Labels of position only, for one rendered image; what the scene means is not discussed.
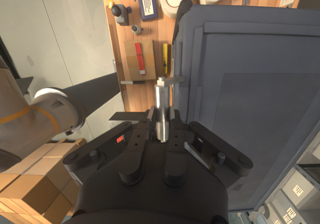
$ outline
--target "wooden workbench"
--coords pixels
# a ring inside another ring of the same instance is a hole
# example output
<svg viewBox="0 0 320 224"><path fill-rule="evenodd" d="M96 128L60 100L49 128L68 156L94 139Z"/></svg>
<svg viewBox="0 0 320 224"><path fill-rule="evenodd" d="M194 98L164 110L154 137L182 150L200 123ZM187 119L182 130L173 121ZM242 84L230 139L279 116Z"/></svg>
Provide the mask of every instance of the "wooden workbench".
<svg viewBox="0 0 320 224"><path fill-rule="evenodd" d="M111 45L114 52L114 60L116 64L117 76L119 79L120 91L124 102L124 109L127 112L142 112L155 105L154 85L156 80L147 80L145 84L121 85L120 81L130 81L130 72L127 66L124 41L153 39L155 48L155 67L156 77L162 74L162 44L167 43L168 48L168 73L166 77L172 76L171 68L171 47L172 36L175 28L175 19L169 18L163 14L162 9L158 7L158 19L151 21L142 21L138 0L114 0L114 4L123 4L131 7L132 12L129 13L129 25L120 26L115 22L115 17L109 9L109 0L103 0L109 32L111 37ZM198 4L197 0L192 0L194 4ZM280 0L249 0L248 6L266 6L279 7ZM297 8L299 0L294 0L292 8ZM218 5L242 5L242 0L220 0ZM144 29L141 35L134 35L131 31L132 25L138 25ZM172 104L172 93L170 93L170 104Z"/></svg>

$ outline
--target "paper label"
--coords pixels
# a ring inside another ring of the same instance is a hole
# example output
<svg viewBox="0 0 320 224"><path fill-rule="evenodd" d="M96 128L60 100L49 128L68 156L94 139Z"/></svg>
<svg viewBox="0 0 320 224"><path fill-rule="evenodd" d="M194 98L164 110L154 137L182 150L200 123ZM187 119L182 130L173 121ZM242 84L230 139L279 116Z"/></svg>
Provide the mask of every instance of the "paper label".
<svg viewBox="0 0 320 224"><path fill-rule="evenodd" d="M153 15L154 6L152 5L152 0L142 0L142 5L144 6L145 16Z"/></svg>
<svg viewBox="0 0 320 224"><path fill-rule="evenodd" d="M296 187L293 189L293 191L294 191L294 193L296 193L296 195L298 197L303 193L303 190L298 185L296 185Z"/></svg>
<svg viewBox="0 0 320 224"><path fill-rule="evenodd" d="M290 218L290 216L288 214L283 216L283 219L284 219L284 221L286 221L287 224L290 224L292 222L292 219Z"/></svg>
<svg viewBox="0 0 320 224"><path fill-rule="evenodd" d="M294 0L280 0L279 7L292 4L293 2L294 2Z"/></svg>
<svg viewBox="0 0 320 224"><path fill-rule="evenodd" d="M287 210L287 213L288 213L288 215L290 216L290 218L292 219L292 218L294 218L294 217L296 217L296 213L293 211L293 209L290 207L288 210Z"/></svg>

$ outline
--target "metal cylinder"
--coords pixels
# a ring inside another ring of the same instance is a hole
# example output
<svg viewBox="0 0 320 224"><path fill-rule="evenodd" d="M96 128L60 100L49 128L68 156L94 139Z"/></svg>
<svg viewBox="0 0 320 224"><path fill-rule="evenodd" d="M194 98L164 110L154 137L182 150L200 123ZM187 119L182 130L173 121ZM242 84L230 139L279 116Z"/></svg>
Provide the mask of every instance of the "metal cylinder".
<svg viewBox="0 0 320 224"><path fill-rule="evenodd" d="M156 133L157 138L162 142L168 140L170 129L170 87L155 85L155 113L156 113Z"/></svg>

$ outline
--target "yellow stripe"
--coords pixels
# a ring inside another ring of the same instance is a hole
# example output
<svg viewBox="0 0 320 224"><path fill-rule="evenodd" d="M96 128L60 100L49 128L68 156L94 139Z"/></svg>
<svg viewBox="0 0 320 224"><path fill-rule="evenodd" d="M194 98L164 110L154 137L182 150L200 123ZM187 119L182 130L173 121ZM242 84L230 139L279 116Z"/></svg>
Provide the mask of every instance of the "yellow stripe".
<svg viewBox="0 0 320 224"><path fill-rule="evenodd" d="M30 107L27 106L25 109L17 112L17 113L14 113L12 115L9 115L9 116L6 116L6 117L3 117L3 118L0 118L0 124L3 124L3 123L6 123L6 122L10 122L12 120L15 120L23 115L25 115L26 113L28 113L30 111Z"/></svg>
<svg viewBox="0 0 320 224"><path fill-rule="evenodd" d="M45 116L47 116L49 118L49 120L52 122L52 124L54 125L55 135L57 135L59 133L58 123L48 112L46 112L46 110L44 110L43 108L37 107L37 106L33 106L33 105L30 105L30 107L42 112Z"/></svg>

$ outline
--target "blue notebook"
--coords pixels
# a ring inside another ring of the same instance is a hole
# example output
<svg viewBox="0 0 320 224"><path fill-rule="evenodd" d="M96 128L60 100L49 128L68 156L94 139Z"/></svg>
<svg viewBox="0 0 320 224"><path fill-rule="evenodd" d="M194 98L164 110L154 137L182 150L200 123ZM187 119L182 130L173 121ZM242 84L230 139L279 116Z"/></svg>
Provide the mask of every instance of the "blue notebook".
<svg viewBox="0 0 320 224"><path fill-rule="evenodd" d="M138 0L142 21L158 18L156 0Z"/></svg>

